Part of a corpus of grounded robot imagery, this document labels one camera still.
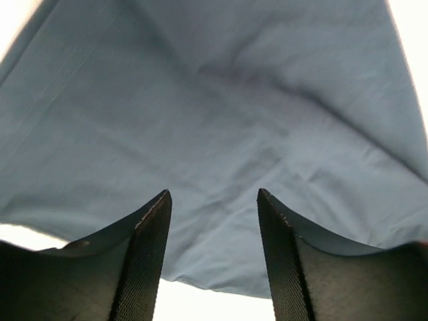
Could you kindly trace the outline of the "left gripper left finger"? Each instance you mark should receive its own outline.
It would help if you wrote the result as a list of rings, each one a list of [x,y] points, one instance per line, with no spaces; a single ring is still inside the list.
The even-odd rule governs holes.
[[[152,320],[171,222],[162,191],[61,249],[1,243],[2,320]]]

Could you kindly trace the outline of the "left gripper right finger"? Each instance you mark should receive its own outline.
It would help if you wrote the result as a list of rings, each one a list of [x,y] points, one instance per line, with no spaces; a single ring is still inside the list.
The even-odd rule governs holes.
[[[265,189],[257,212],[276,320],[426,320],[427,244],[359,243]]]

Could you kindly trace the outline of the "blue grey t shirt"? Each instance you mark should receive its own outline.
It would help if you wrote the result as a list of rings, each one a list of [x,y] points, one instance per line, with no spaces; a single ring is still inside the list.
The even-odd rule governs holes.
[[[167,189],[163,278],[269,296],[257,192],[427,237],[427,143],[384,1],[43,1],[1,62],[1,221],[69,241]]]

